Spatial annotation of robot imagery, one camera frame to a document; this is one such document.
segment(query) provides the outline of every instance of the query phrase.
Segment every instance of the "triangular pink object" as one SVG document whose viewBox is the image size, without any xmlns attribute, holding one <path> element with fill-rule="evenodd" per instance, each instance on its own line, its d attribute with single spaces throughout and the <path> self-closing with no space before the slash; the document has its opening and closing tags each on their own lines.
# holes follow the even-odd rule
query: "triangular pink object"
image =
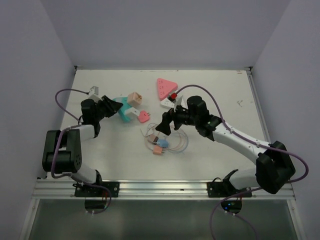
<svg viewBox="0 0 320 240">
<path fill-rule="evenodd" d="M 163 78 L 158 78 L 156 80 L 156 85 L 158 88 L 158 96 L 161 101 L 168 97 L 170 93 L 178 89 L 178 84 Z"/>
</svg>

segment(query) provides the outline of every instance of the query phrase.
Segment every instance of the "teal power strip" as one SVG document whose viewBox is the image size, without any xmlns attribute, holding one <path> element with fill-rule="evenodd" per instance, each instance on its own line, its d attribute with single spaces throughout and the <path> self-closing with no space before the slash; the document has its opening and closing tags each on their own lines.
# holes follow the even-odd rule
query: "teal power strip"
<svg viewBox="0 0 320 240">
<path fill-rule="evenodd" d="M 131 118 L 126 116 L 125 115 L 125 111 L 132 108 L 132 106 L 130 106 L 128 103 L 127 103 L 127 99 L 128 97 L 116 97 L 114 99 L 112 99 L 113 101 L 115 102 L 118 102 L 118 103 L 122 103 L 123 106 L 120 108 L 120 110 L 118 111 L 118 114 L 120 115 L 121 119 L 125 122 L 125 123 L 128 123 L 131 121 Z"/>
</svg>

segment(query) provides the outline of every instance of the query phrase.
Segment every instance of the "gray floor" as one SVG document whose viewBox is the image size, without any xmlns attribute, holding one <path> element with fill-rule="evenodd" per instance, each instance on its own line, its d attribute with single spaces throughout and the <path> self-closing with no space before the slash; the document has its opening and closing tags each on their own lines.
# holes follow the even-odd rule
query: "gray floor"
<svg viewBox="0 0 320 240">
<path fill-rule="evenodd" d="M 115 200 L 102 214 L 85 213 L 83 200 L 42 200 L 30 240 L 206 240 L 209 215 L 216 201 Z M 259 240 L 296 240 L 286 201 L 244 201 L 241 216 Z M 218 240 L 253 240 L 240 219 L 217 211 L 213 226 Z"/>
</svg>

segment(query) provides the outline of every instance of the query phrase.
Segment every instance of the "white table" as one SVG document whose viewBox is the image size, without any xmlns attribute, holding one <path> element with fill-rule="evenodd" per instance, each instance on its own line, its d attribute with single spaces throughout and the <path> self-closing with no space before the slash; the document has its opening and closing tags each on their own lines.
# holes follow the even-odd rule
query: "white table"
<svg viewBox="0 0 320 240">
<path fill-rule="evenodd" d="M 104 180 L 212 180 L 223 178 L 234 169 L 255 168 L 251 161 L 233 149 L 200 136 L 193 126 L 181 127 L 189 137 L 189 146 L 184 153 L 152 154 L 144 145 L 140 129 L 145 129 L 148 123 L 160 123 L 162 113 L 168 110 L 160 106 L 157 78 L 176 82 L 178 87 L 198 84 L 207 88 L 233 127 L 264 140 L 245 71 L 78 70 L 73 89 L 88 91 L 92 86 L 98 86 L 99 96 L 107 95 L 110 99 L 138 92 L 143 97 L 138 109 L 151 114 L 150 121 L 144 124 L 138 120 L 124 123 L 118 114 L 103 119 L 99 136 L 82 145 L 83 162 L 97 169 Z M 193 95 L 201 96 L 210 113 L 218 115 L 212 100 L 201 89 L 187 88 L 182 93 L 185 100 Z M 71 92 L 66 109 L 80 116 L 80 103 L 84 99 L 84 94 Z M 75 120 L 65 114 L 61 128 L 75 124 Z"/>
</svg>

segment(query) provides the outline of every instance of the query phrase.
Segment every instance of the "pink plug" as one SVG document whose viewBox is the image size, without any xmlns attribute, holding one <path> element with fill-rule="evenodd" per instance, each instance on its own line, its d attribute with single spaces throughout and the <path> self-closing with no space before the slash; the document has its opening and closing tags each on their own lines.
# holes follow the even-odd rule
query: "pink plug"
<svg viewBox="0 0 320 240">
<path fill-rule="evenodd" d="M 146 112 L 145 110 L 142 110 L 140 112 L 140 115 L 138 116 L 139 122 L 143 124 L 149 121 L 149 119 L 150 119 L 150 113 Z"/>
</svg>

